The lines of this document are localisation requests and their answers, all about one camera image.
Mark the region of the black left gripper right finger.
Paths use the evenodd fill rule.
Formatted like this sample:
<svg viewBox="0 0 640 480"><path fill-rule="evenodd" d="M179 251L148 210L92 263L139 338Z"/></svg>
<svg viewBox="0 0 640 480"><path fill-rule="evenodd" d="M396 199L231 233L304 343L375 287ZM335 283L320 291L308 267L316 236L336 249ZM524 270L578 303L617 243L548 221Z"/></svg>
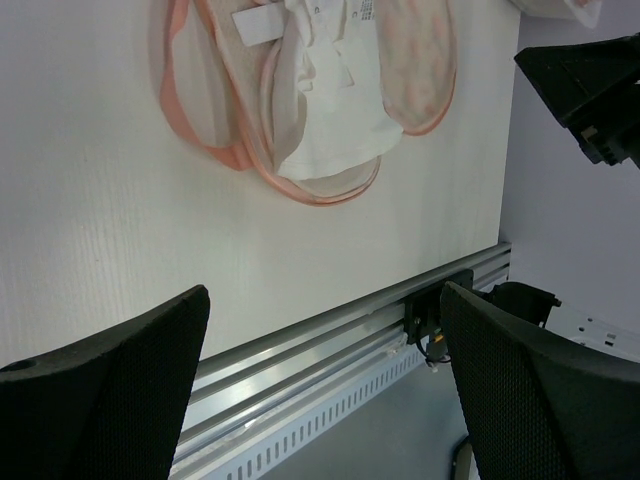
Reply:
<svg viewBox="0 0 640 480"><path fill-rule="evenodd" d="M441 324L483 479L636 479L639 365L448 282Z"/></svg>

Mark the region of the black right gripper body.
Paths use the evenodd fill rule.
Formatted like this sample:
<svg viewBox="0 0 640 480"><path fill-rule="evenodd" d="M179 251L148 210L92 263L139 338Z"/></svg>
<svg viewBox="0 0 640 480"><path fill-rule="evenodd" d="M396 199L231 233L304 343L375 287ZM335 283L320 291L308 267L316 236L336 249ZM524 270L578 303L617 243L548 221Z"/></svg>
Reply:
<svg viewBox="0 0 640 480"><path fill-rule="evenodd" d="M592 97L565 119L565 128L593 163L639 167L639 82Z"/></svg>

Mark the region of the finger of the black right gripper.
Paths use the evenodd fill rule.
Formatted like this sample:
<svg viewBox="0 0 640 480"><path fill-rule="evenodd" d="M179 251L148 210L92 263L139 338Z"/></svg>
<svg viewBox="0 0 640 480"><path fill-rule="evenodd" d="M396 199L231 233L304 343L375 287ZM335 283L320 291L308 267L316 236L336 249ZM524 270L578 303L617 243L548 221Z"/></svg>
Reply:
<svg viewBox="0 0 640 480"><path fill-rule="evenodd" d="M639 36L528 47L515 62L553 117L574 134L639 124Z"/></svg>

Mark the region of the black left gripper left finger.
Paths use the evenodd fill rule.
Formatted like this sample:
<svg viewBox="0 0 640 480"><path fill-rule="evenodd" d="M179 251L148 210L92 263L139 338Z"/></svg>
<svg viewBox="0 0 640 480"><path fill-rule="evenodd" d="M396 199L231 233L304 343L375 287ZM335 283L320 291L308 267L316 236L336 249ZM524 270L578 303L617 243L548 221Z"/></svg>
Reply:
<svg viewBox="0 0 640 480"><path fill-rule="evenodd" d="M4 479L166 479L210 313L197 285L1 370Z"/></svg>

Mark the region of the white bra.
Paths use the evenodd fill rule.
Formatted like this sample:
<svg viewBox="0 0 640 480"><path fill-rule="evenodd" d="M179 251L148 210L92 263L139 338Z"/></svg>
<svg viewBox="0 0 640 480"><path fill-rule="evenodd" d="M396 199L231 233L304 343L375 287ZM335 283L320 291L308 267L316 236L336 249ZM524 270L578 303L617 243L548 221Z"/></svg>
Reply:
<svg viewBox="0 0 640 480"><path fill-rule="evenodd" d="M271 46L259 113L278 176L353 173L400 141L383 105L372 2L266 2L232 18L245 46Z"/></svg>

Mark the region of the floral mesh laundry bag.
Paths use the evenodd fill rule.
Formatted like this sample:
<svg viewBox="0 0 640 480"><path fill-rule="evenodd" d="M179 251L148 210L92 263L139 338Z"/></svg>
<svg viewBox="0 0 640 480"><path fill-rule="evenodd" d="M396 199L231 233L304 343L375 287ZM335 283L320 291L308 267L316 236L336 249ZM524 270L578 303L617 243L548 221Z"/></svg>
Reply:
<svg viewBox="0 0 640 480"><path fill-rule="evenodd" d="M373 165L333 177L291 181L276 174L261 126L259 90L270 44L247 47L233 14L275 1L172 1L168 5L159 99L173 131L237 171L254 170L283 195L334 205L366 191L383 157L406 136L435 129L454 97L457 39L447 1L370 1L374 5L386 113L400 141Z"/></svg>

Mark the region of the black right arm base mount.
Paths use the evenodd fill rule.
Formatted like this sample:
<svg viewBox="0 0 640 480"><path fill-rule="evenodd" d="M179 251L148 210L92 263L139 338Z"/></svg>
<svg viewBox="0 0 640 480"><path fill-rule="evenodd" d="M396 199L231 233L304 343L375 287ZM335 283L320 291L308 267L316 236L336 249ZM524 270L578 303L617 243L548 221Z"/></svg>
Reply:
<svg viewBox="0 0 640 480"><path fill-rule="evenodd" d="M430 368L448 364L450 356L441 325L440 297L447 282L472 287L474 273L463 269L404 299L404 332L407 344L415 345Z"/></svg>

